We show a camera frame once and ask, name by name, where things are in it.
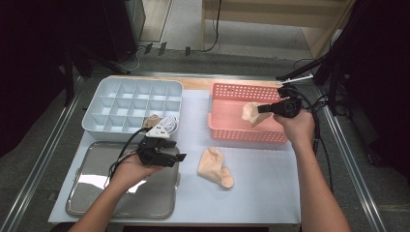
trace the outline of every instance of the silver tray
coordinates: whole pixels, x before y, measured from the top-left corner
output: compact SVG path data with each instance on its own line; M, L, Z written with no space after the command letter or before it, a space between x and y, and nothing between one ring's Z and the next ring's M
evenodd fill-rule
M125 143L95 142L87 150L85 159L75 175L72 192L66 204L70 215L83 215L103 191L109 166L117 160ZM136 145L130 145L128 151ZM170 155L179 153L177 147L161 149ZM175 205L179 184L179 163L166 167L141 181L136 190L123 195L114 211L114 217L167 218Z

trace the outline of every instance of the black wire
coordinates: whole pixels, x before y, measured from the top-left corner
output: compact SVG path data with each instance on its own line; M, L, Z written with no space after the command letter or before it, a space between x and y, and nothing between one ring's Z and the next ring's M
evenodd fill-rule
M301 61L312 61L312 60L313 59L300 59L300 60L297 60L295 63L293 63L293 70L296 71L296 64L298 64L299 62L301 62ZM315 73L312 70L310 70L310 73L312 75L315 75Z
M127 150L128 146L130 145L130 143L132 142L132 140L133 140L139 133L141 133L142 131L148 131L149 129L150 129L150 128L142 128L142 129L140 129L140 130L137 130L135 133L133 133L133 134L131 135L131 137L129 138L129 140L128 140L128 141L126 142L126 144L124 145L123 150L121 150L121 153L120 153L120 155L118 156L117 160L116 160L114 163L112 163L111 166L109 167L109 173L108 173L109 180L112 179L112 177L114 176L115 171L116 171L118 165L120 165L123 160L125 160L126 158L128 158L128 157L130 157L130 156L135 155L135 154L127 155L127 156L125 156L123 159L120 159L120 158L124 155L125 151Z
M208 51L210 51L210 50L212 50L212 49L214 49L214 47L215 47L215 45L217 44L217 41L218 41L218 38L220 37L220 34L219 34L219 27L220 27L220 5L218 6L218 16L217 16L217 30L216 30L216 37L215 37L215 41L214 41L214 44L210 47L210 48L208 48L208 49L206 49L206 50L202 50L201 52L208 52Z
M304 99L304 101L307 103L308 107L311 109L311 115L313 116L313 121L314 121L314 138L315 139L319 139L320 138L320 126L319 126L319 119L317 117L316 112L313 110L313 105L310 103L310 101L308 100L308 97L306 97L304 94L302 94L300 91L292 89L292 88L286 88L283 87L283 90L288 90L291 91L293 93L298 94L299 96L302 97L302 99Z

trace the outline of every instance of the black cable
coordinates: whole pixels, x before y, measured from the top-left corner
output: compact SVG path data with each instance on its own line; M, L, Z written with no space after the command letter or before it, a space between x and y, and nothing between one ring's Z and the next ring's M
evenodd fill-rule
M219 30L218 30L219 27L220 27L220 5L218 6L217 31L216 31L217 34L216 34L216 37L215 37L214 44L210 48L208 48L206 50L202 50L201 52L208 52L208 51L214 49L215 45L217 44L218 38L220 37Z
M295 61L295 63L293 63L293 70L296 71L296 65L297 65L299 62L302 62L302 61L312 61L312 60L313 60L313 59L300 59L300 60ZM314 73L312 70L310 70L310 74L315 75L315 73Z
M115 171L116 171L118 165L120 165L123 160L125 160L126 158L128 158L128 157L130 157L130 156L136 155L136 153L134 153L134 154L131 153L131 154L128 154L128 155L126 155L125 157L123 157L123 158L121 159L121 157L124 155L125 151L127 150L128 146L130 145L130 143L132 142L132 140L133 140L139 133L141 133L142 131L148 131L148 130L150 130L150 128L142 128L142 129L140 129L140 130L137 130L135 133L133 133L133 134L131 135L131 137L129 138L129 140L126 142L126 144L124 145L123 149L121 150L120 155L118 156L117 160L116 160L114 163L112 163L111 166L109 167L109 170L108 170L108 178L109 178L109 180L112 179L112 177L114 176Z

